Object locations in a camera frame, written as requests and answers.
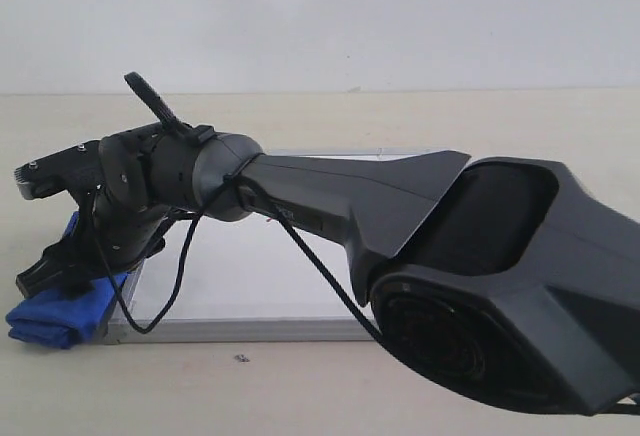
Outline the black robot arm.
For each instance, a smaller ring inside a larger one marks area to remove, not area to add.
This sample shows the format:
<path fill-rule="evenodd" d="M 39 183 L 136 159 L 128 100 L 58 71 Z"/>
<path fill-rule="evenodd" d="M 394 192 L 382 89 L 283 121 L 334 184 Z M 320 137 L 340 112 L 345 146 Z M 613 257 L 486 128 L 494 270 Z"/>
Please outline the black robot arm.
<path fill-rule="evenodd" d="M 639 412 L 639 224 L 563 163 L 455 150 L 391 161 L 280 156 L 181 121 L 138 73 L 156 122 L 32 160 L 27 200 L 67 192 L 78 219 L 19 273 L 26 298 L 135 269 L 177 221 L 257 213 L 340 245 L 338 295 L 399 362 L 523 414 Z"/>

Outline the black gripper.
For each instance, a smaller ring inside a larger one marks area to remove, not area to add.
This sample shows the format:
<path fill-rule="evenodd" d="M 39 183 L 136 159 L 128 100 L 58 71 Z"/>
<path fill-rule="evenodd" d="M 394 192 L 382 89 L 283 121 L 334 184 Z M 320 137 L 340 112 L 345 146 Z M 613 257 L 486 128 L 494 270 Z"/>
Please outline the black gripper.
<path fill-rule="evenodd" d="M 151 240 L 169 212 L 167 205 L 152 199 L 148 188 L 151 150 L 158 140 L 157 128 L 136 128 L 99 141 L 102 182 L 81 210 L 74 234 L 81 261 L 89 267 L 127 271 L 153 246 Z M 73 262 L 63 245 L 50 245 L 16 276 L 16 286 L 26 299 L 68 287 Z"/>

